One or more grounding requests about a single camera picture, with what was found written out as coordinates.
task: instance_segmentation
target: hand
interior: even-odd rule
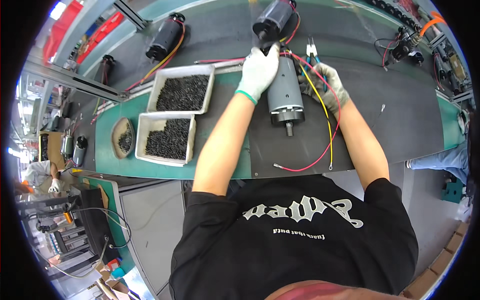
[[[259,48],[252,52],[243,63],[242,78],[235,93],[247,96],[255,105],[262,93],[269,87],[278,71],[280,44],[274,43],[265,56]]]
[[[343,87],[340,77],[338,77],[337,71],[326,65],[322,62],[315,63],[314,61],[310,62],[313,65],[313,68],[320,74],[325,75],[327,77],[328,84],[332,87],[333,91],[335,92],[336,96],[338,97],[338,101],[340,102],[340,107],[343,107],[345,103],[348,102],[350,96],[348,95],[347,90]],[[324,92],[324,82],[318,78],[317,74],[308,69],[308,77],[312,81],[313,85],[315,86],[318,94],[322,98],[325,106],[332,112],[336,113],[338,111],[338,103],[335,99],[334,94],[330,89]],[[312,86],[308,83],[307,78],[305,76],[298,77],[299,83],[301,86],[304,86],[302,93],[307,94],[313,97],[315,100],[320,102],[317,95],[315,94]]]
[[[48,192],[60,192],[61,191],[61,181],[59,179],[52,179],[52,185],[48,189]]]

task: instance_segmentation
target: black t-shirt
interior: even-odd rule
[[[364,202],[321,175],[252,180],[230,199],[191,193],[170,293],[264,299],[316,279],[398,295],[417,257],[401,190],[385,178],[368,186]]]

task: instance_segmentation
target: green glove cuff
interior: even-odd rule
[[[250,101],[253,102],[253,104],[256,106],[257,105],[257,101],[255,101],[255,99],[253,99],[252,96],[250,96],[249,94],[247,94],[246,92],[242,91],[242,90],[236,90],[235,93],[240,93],[240,94],[244,94],[245,96],[247,96],[248,99],[250,99]]]

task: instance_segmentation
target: yellow wire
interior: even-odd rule
[[[327,108],[325,107],[325,104],[324,104],[324,101],[322,100],[322,97],[320,97],[320,95],[318,94],[317,89],[316,89],[315,86],[313,85],[312,81],[310,80],[310,77],[308,77],[307,72],[305,71],[305,69],[303,68],[303,66],[302,66],[301,64],[300,64],[300,68],[301,68],[301,70],[303,71],[303,73],[305,74],[305,77],[307,78],[308,82],[309,82],[310,85],[312,86],[313,91],[315,92],[315,94],[317,95],[318,99],[320,100],[320,103],[322,104],[322,106],[323,106],[323,108],[324,108],[325,115],[326,115],[326,117],[327,117],[328,133],[330,134],[330,166],[331,166],[332,163],[333,163],[332,128],[330,127],[330,120],[328,119]]]
[[[299,19],[299,21],[297,22],[297,26],[295,27],[295,29],[293,30],[293,32],[296,32],[298,30],[298,28],[300,27],[300,15],[299,13],[297,13],[297,17]],[[279,42],[283,42],[284,40],[286,40],[288,38],[288,36],[284,37],[283,39],[279,40]]]
[[[100,97],[98,97],[98,99],[96,100],[96,105],[95,105],[95,109],[93,110],[93,114],[92,114],[92,116],[94,116],[94,115],[95,115],[95,113],[96,113],[96,110],[97,110],[97,108],[98,108],[98,105],[99,105],[99,104],[100,104]]]
[[[183,26],[183,33],[182,33],[182,35],[181,35],[181,38],[180,38],[179,43],[178,43],[178,44],[175,46],[175,48],[167,55],[167,57],[165,57],[161,62],[159,62],[158,65],[156,65],[155,67],[153,67],[153,69],[151,69],[151,70],[147,73],[147,75],[145,75],[145,76],[142,78],[142,80],[140,81],[140,84],[144,83],[144,80],[147,79],[147,78],[150,76],[150,74],[152,74],[156,69],[158,69],[158,67],[160,67],[161,65],[163,65],[163,64],[170,58],[170,56],[172,56],[173,53],[175,53],[175,52],[178,50],[178,48],[180,47],[181,43],[183,42],[183,37],[185,36],[185,25],[182,24],[182,26]]]

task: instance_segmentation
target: jeans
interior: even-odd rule
[[[420,158],[410,160],[410,168],[445,170],[452,173],[460,179],[463,184],[467,184],[468,154],[467,141],[465,140],[457,147],[448,149],[439,153],[430,154]]]

